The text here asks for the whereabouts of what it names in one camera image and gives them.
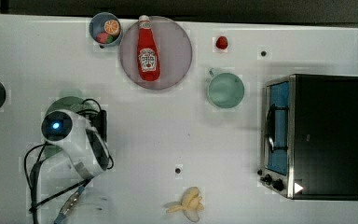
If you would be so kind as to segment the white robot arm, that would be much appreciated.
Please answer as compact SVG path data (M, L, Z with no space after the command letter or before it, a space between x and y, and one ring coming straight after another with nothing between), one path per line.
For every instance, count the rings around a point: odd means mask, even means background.
M52 111L46 114L41 132L49 144L66 153L83 179L107 170L110 161L107 145L85 117L66 109Z

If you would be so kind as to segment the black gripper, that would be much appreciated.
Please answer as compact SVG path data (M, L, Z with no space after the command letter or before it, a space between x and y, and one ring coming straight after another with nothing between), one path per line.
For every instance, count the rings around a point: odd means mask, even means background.
M104 142L107 141L107 112L102 110L95 115L89 115L90 123L97 129Z

